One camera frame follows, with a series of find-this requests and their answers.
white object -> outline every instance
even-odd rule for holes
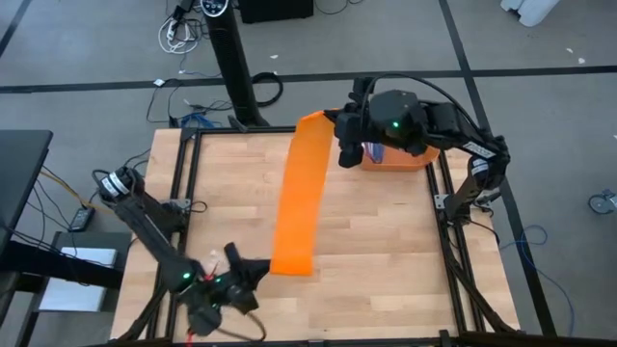
[[[172,30],[172,26],[175,23],[176,21],[173,18],[169,18],[158,29],[158,45],[161,47],[161,49],[165,53],[169,53],[169,54],[186,54],[192,51],[193,49],[197,48],[197,45],[200,42],[197,40],[197,38],[194,38],[191,35],[191,31],[189,30],[189,25],[186,22],[184,23],[184,39],[174,43],[176,31]],[[166,39],[167,47],[165,46],[165,44],[163,44],[163,41],[161,40],[161,37],[163,36],[163,30],[165,29],[166,26],[167,26],[167,32],[165,34],[165,39]]]
[[[526,27],[532,27],[540,24],[558,2],[559,0],[502,0],[501,7],[505,11],[518,11],[521,16],[519,22]]]
[[[72,247],[62,247],[63,254],[75,255]],[[112,267],[118,251],[109,249],[77,248],[77,257]],[[105,291],[101,286],[83,286],[77,282],[50,279],[40,301],[40,310],[97,312],[103,303]]]

red wire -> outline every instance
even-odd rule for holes
[[[205,277],[206,280],[213,280],[214,279],[214,273],[216,272],[216,268],[219,266],[219,262],[217,261],[216,264],[214,264],[214,269],[212,270],[212,272],[210,273],[210,275],[207,275]]]
[[[186,347],[193,347],[193,333],[186,335]]]

black box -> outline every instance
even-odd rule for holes
[[[307,18],[313,0],[238,0],[243,23]]]

orange box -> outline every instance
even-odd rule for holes
[[[434,147],[428,147],[419,156],[413,156],[408,152],[391,147],[384,147],[381,164],[373,163],[368,155],[364,153],[360,166],[363,170],[367,171],[413,172],[424,169],[429,163],[437,159],[439,155],[440,151]]]

blue cable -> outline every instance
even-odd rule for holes
[[[214,128],[216,127],[215,124],[218,124],[219,126],[223,126],[221,122],[215,121],[215,120],[209,120],[202,113],[196,112],[196,113],[192,113],[190,115],[186,115],[182,117],[182,120],[180,121],[180,127],[185,127],[191,120],[196,120],[198,123],[203,125],[203,127],[205,128]]]
[[[528,241],[526,239],[526,235],[525,233],[529,230],[529,229],[539,229],[540,231],[542,231],[544,233],[544,240],[540,241],[540,242],[532,242],[532,241]],[[542,226],[538,226],[538,225],[531,225],[529,227],[526,227],[523,230],[523,234],[521,234],[521,239],[519,241],[513,241],[510,242],[509,244],[499,247],[500,251],[503,251],[505,249],[507,249],[508,247],[512,246],[512,245],[516,245],[516,244],[527,244],[527,245],[536,245],[536,246],[543,246],[547,243],[547,241],[549,241],[549,234],[547,233],[547,231],[542,227]],[[532,262],[531,260],[529,260],[529,257],[527,256],[527,253],[524,251],[524,249],[522,249],[523,251],[523,256],[524,259],[527,261],[527,264],[529,266],[531,266],[532,268],[534,268],[538,274],[542,275],[545,279],[547,279],[548,281],[550,281],[552,284],[554,284],[563,294],[563,296],[566,298],[566,301],[568,301],[568,306],[570,307],[570,328],[568,330],[568,336],[572,337],[574,331],[575,331],[575,307],[572,305],[572,301],[570,300],[570,297],[568,296],[568,293],[566,293],[566,290],[559,285],[559,283],[557,283],[555,280],[553,280],[552,278],[549,277],[549,275],[545,274],[542,270],[538,269]]]

